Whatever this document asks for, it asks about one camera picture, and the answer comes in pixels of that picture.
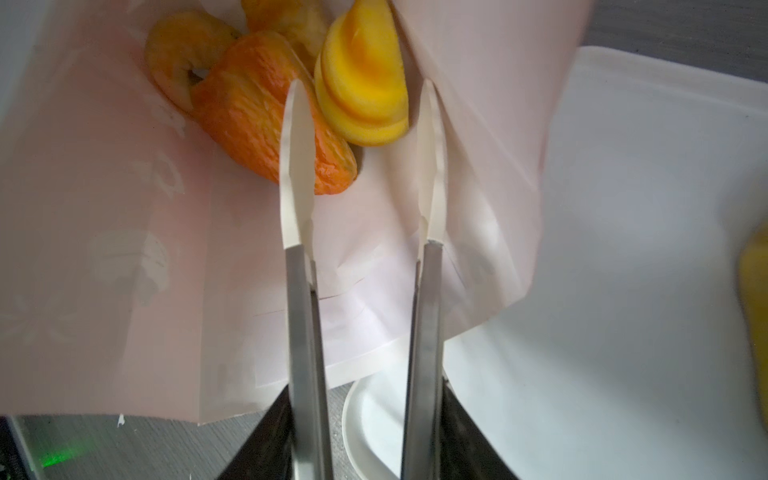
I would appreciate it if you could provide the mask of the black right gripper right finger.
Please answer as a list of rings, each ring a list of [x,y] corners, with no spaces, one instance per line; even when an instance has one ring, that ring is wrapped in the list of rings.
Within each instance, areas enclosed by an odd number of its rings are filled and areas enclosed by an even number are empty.
[[[439,474],[442,480],[518,480],[469,413],[446,378],[439,421]]]

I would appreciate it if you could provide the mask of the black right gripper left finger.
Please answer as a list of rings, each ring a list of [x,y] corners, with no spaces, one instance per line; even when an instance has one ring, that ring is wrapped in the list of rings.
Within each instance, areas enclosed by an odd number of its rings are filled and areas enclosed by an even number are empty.
[[[218,480],[290,480],[293,416],[286,386]]]

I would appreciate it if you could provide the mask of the yellow fake croissant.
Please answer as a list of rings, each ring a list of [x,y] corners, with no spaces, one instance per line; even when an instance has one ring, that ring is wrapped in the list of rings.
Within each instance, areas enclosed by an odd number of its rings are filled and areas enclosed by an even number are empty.
[[[738,293],[749,330],[761,419],[767,428],[767,221],[748,239],[737,267]]]

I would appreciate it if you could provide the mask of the orange fake puff pastry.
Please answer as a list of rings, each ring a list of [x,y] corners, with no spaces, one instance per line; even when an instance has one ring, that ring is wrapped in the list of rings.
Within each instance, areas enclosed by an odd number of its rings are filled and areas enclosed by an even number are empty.
[[[296,79],[314,120],[314,193],[339,194],[357,179],[357,161],[326,121],[312,78],[282,35],[260,31],[236,40],[191,89],[193,117],[236,163],[278,183],[284,109]]]

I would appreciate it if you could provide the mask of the yellow round fake bun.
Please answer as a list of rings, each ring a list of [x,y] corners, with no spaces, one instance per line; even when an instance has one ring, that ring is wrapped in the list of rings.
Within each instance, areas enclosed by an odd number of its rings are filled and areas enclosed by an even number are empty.
[[[356,1],[328,29],[314,71],[329,125],[360,146],[392,143],[409,129],[403,56],[387,1]]]

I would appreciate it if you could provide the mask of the striped fake bread roll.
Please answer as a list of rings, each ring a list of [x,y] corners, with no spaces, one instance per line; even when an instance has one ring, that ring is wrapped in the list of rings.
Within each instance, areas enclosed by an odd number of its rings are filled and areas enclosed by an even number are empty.
[[[314,74],[329,27],[320,1],[241,0],[240,3],[251,32],[270,30],[281,34],[307,71]]]

